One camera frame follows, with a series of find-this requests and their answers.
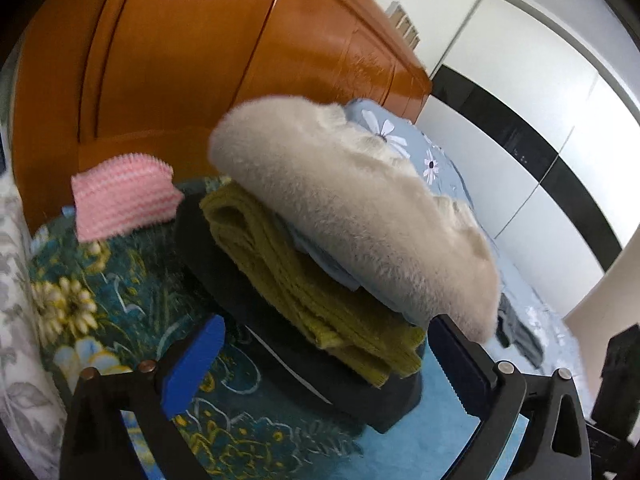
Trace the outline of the teal floral bed sheet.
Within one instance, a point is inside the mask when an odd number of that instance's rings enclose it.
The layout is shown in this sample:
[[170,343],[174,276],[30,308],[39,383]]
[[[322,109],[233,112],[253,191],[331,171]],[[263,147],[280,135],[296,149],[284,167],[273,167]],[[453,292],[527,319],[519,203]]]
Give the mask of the teal floral bed sheet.
[[[181,189],[206,195],[223,184]],[[42,227],[29,276],[43,366],[64,399],[84,368],[126,372],[222,316],[177,252],[175,221],[93,243],[77,239],[73,216]],[[224,345],[172,420],[214,479],[437,479],[477,426],[427,346],[420,404],[380,434],[284,380],[257,337],[222,318]]]

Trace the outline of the grey-blue floral duvet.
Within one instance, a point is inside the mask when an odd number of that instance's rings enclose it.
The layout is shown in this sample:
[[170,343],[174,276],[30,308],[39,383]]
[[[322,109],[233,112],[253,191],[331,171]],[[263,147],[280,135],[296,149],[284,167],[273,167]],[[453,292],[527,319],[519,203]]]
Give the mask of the grey-blue floral duvet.
[[[398,117],[368,99],[349,101],[345,105],[345,114],[350,122],[379,136],[411,162],[434,195],[448,196],[472,205],[472,198],[454,162],[410,120]],[[485,344],[485,349],[494,359],[505,358],[524,373],[550,375],[558,368],[566,368],[573,376],[582,410],[588,414],[593,406],[593,396],[588,388],[577,339],[560,315],[525,281],[496,242],[492,238],[487,241],[499,271],[500,292],[508,297],[518,318],[541,342],[544,364],[541,370],[536,370],[514,346],[503,348],[496,335]]]

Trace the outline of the light blue folded garment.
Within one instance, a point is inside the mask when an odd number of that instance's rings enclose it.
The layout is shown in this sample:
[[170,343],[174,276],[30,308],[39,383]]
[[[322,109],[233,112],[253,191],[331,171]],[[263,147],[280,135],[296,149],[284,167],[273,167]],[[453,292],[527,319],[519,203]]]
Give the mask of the light blue folded garment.
[[285,229],[292,238],[294,246],[299,252],[308,255],[320,268],[334,281],[345,286],[352,292],[360,287],[360,281],[356,280],[346,271],[328,252],[319,247],[313,240],[299,231],[290,222],[285,222]]

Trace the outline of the white grey-leaf pillow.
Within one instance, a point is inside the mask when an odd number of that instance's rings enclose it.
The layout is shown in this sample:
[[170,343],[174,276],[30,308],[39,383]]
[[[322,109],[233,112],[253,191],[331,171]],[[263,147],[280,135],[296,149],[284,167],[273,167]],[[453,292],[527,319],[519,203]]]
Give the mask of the white grey-leaf pillow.
[[58,478],[65,408],[44,370],[28,291],[29,235],[1,123],[1,426],[38,479]]

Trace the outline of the grey folded garment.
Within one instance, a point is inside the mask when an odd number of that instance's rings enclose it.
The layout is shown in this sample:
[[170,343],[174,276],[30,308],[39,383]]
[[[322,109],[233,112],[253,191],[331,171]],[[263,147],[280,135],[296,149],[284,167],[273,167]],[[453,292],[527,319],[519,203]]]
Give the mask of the grey folded garment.
[[503,348],[514,346],[536,370],[544,364],[544,347],[536,335],[518,318],[505,294],[498,305],[496,337]]

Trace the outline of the black folded garment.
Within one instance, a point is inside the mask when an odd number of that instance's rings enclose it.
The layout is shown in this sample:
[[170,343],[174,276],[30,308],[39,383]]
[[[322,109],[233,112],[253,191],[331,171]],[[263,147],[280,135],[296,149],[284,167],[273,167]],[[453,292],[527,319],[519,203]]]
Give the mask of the black folded garment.
[[337,411],[358,419],[380,434],[416,408],[422,376],[390,377],[375,388],[346,364],[314,347],[294,325],[259,295],[228,255],[217,246],[200,201],[205,193],[188,194],[177,209],[175,243],[182,261],[213,298],[213,310],[248,328],[258,347],[287,382],[326,400]]

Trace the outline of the pink knitted garment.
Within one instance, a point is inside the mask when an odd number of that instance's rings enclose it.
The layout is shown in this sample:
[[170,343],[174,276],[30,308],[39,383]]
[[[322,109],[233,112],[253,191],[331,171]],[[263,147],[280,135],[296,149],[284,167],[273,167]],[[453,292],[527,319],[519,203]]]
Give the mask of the pink knitted garment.
[[148,154],[119,155],[70,180],[81,242],[108,240],[175,218],[183,192],[174,170]]

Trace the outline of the white black-striped wardrobe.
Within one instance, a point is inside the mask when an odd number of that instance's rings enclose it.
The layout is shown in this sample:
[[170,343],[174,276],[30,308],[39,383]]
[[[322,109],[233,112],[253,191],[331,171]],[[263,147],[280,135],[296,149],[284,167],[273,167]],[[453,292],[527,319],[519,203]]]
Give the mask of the white black-striped wardrobe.
[[597,69],[506,0],[480,0],[433,78],[420,129],[478,220],[567,315],[639,225],[639,126]]

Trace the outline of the olive yellow knitted garment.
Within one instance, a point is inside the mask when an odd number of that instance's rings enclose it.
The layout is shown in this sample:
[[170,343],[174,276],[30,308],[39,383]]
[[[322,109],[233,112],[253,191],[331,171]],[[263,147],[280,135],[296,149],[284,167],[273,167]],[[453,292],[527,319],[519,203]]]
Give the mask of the olive yellow knitted garment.
[[425,330],[362,289],[352,292],[295,248],[277,215],[229,182],[200,200],[216,245],[255,289],[317,349],[370,385],[420,372]]

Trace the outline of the boxes above headboard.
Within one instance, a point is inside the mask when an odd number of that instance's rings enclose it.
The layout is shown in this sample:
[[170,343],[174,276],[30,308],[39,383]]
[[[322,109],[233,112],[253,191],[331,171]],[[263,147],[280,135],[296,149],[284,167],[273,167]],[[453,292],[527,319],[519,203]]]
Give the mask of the boxes above headboard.
[[398,31],[398,34],[405,40],[411,50],[416,50],[420,44],[420,36],[416,26],[410,20],[408,13],[399,1],[392,1],[386,10],[386,15]]

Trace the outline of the orange wooden headboard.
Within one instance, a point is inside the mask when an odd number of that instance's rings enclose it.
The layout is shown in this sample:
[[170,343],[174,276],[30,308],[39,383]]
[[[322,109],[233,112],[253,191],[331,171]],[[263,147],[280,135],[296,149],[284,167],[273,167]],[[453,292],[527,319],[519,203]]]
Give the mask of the orange wooden headboard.
[[416,119],[431,88],[374,0],[46,0],[13,92],[26,223],[56,217],[73,175],[117,155],[154,155],[181,181],[210,174],[208,137],[244,101],[366,98]]

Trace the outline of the beige fuzzy cartoon sweater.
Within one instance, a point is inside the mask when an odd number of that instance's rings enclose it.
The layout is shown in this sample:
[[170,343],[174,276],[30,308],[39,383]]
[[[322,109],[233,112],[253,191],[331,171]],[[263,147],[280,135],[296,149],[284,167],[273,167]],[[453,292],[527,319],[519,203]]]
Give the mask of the beige fuzzy cartoon sweater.
[[469,340],[494,336],[499,273],[470,206],[433,194],[343,107],[244,102],[210,134],[208,159],[409,322],[446,314]]

